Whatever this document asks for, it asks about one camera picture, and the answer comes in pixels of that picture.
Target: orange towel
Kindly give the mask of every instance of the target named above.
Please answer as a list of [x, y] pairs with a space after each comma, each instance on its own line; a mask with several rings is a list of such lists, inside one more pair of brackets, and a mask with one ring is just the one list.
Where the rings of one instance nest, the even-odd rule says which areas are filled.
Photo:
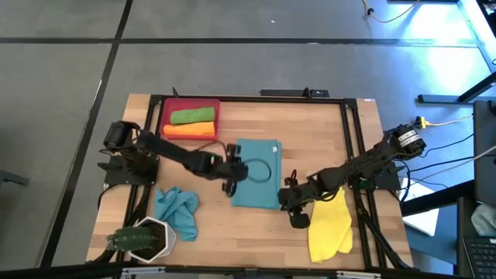
[[214, 122], [197, 122], [184, 125], [165, 125], [164, 126], [165, 136], [214, 136], [215, 128]]

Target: yellow cloth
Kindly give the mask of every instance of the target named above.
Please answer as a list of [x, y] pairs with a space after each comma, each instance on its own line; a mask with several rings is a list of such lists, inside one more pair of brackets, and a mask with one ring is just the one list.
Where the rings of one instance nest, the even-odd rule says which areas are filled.
[[178, 136], [178, 135], [214, 136], [215, 135], [215, 128], [213, 121], [197, 122], [197, 123], [177, 125], [177, 126], [165, 125], [163, 131], [165, 136]]
[[353, 246], [351, 216], [344, 190], [340, 188], [332, 201], [317, 201], [308, 228], [308, 249], [313, 263], [321, 263], [336, 254], [349, 253]]

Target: white pot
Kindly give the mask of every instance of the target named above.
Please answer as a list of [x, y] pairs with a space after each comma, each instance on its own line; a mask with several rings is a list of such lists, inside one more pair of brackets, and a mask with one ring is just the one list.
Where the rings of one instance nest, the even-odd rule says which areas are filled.
[[167, 224], [166, 222], [159, 221], [159, 220], [152, 218], [152, 217], [146, 217], [145, 219], [141, 220], [139, 223], [135, 224], [134, 226], [140, 226], [141, 224], [143, 224], [144, 222], [147, 222], [147, 221], [155, 222], [157, 224], [164, 226], [164, 228], [165, 228], [165, 230], [164, 230], [165, 231], [165, 240], [166, 240], [165, 241], [165, 247], [159, 253], [157, 253], [157, 255], [155, 255], [153, 258], [151, 258], [149, 260], [145, 260], [142, 257], [139, 257], [139, 256], [133, 254], [132, 251], [129, 251], [128, 253], [131, 257], [138, 259], [138, 260], [141, 260], [141, 261], [148, 264], [148, 263], [153, 262], [158, 257], [164, 257], [164, 256], [171, 253], [172, 246], [174, 245], [174, 241], [176, 241], [176, 233], [171, 228], [171, 226], [169, 226], [169, 224]]

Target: green cloth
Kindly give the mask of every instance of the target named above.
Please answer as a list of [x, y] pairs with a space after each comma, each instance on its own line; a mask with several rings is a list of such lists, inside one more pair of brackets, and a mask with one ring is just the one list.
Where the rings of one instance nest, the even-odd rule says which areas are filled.
[[170, 124], [188, 124], [196, 122], [214, 121], [215, 110], [213, 107], [204, 107], [197, 109], [182, 109], [170, 114]]

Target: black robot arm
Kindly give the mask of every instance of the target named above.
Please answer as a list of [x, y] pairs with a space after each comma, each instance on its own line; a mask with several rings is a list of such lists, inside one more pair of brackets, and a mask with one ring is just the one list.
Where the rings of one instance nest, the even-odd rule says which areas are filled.
[[382, 140], [366, 153], [353, 158], [340, 167], [327, 167], [307, 177], [307, 182], [299, 184], [296, 170], [284, 179], [289, 188], [278, 193], [281, 210], [288, 211], [291, 225], [306, 228], [310, 224], [306, 214], [301, 214], [302, 207], [316, 201], [328, 202], [335, 196], [339, 187], [347, 181], [356, 179], [369, 180], [377, 176], [383, 167], [392, 160], [409, 160], [422, 153], [425, 143], [419, 134], [409, 125], [387, 131]]
[[203, 150], [186, 150], [149, 131], [141, 130], [134, 122], [118, 121], [111, 124], [105, 137], [106, 150], [119, 152], [126, 161], [126, 171], [140, 176], [156, 176], [150, 154], [158, 154], [176, 161], [193, 174], [209, 180], [223, 179], [222, 189], [228, 196], [234, 195], [236, 182], [246, 179], [248, 167], [237, 156], [240, 146], [228, 144], [226, 159], [216, 153]]

